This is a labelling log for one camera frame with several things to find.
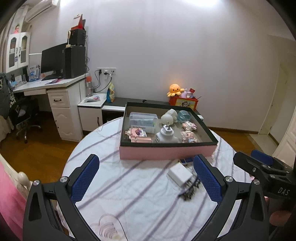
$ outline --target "computer tower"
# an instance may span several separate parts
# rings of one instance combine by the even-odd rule
[[[73,79],[85,73],[85,47],[72,46],[63,50],[65,65],[63,68],[64,79]]]
[[[71,30],[69,44],[71,45],[85,45],[86,31],[84,29]]]

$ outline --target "stuffed toy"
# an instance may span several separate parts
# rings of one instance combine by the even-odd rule
[[[170,86],[170,91],[167,93],[168,97],[174,97],[175,95],[181,95],[181,92],[183,92],[184,89],[181,89],[179,85],[172,84]]]

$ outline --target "wall outlet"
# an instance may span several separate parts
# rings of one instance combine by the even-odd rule
[[[102,74],[104,74],[105,72],[116,75],[116,68],[98,68],[98,70],[102,70]]]

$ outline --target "air conditioner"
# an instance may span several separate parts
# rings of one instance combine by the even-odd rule
[[[28,23],[39,14],[46,12],[57,6],[59,0],[42,0],[40,3],[30,9],[25,17],[25,21]]]

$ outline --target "blue gripper pad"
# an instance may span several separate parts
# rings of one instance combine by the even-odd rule
[[[73,203],[82,200],[100,166],[98,156],[89,155],[82,166],[75,168],[69,176],[68,193]]]
[[[211,200],[219,204],[226,189],[222,173],[201,154],[194,157],[193,167]]]
[[[263,164],[265,164],[267,166],[271,166],[274,163],[272,156],[269,156],[269,155],[262,153],[258,150],[252,150],[251,157],[262,162]]]

